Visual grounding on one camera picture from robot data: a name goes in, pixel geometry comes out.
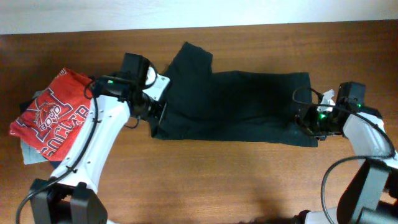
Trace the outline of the dark teal t-shirt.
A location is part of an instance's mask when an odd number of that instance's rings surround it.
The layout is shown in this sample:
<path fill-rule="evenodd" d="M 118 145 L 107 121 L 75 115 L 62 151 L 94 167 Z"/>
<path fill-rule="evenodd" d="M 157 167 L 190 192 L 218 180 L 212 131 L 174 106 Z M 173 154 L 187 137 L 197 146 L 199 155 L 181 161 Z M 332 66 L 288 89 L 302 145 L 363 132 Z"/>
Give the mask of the dark teal t-shirt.
<path fill-rule="evenodd" d="M 294 122 L 299 105 L 309 102 L 307 72 L 286 74 L 212 71 L 211 53 L 185 42 L 165 76 L 170 85 L 160 120 L 151 121 L 150 133 L 161 140 L 269 142 L 317 147 Z"/>

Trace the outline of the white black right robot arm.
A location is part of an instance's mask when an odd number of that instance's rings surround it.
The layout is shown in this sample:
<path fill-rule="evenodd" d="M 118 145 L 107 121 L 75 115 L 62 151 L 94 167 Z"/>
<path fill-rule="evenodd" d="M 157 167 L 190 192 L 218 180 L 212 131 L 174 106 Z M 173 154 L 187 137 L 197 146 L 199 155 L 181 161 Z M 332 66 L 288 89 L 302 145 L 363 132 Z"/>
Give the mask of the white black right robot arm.
<path fill-rule="evenodd" d="M 334 162 L 321 184 L 322 211 L 311 212 L 306 221 L 328 223 L 397 223 L 397 204 L 382 202 L 383 192 L 397 198 L 397 151 L 384 130 L 378 110 L 361 103 L 342 105 L 306 104 L 297 122 L 313 137 L 341 135 L 354 149 L 354 156 Z M 345 162 L 358 161 L 359 170 L 340 197 L 337 207 L 328 209 L 326 182 L 330 173 Z"/>

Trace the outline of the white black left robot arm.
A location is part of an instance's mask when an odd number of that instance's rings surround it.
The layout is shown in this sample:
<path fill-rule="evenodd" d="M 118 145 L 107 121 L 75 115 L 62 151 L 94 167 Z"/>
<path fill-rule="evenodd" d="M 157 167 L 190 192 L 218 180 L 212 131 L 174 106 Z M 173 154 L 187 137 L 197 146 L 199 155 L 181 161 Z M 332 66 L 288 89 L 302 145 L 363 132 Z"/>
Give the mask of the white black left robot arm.
<path fill-rule="evenodd" d="M 161 118 L 165 108 L 159 100 L 169 84 L 160 74 L 94 81 L 90 110 L 73 146 L 49 180 L 35 179 L 30 187 L 35 223 L 110 223 L 97 196 L 109 152 L 131 116 Z"/>

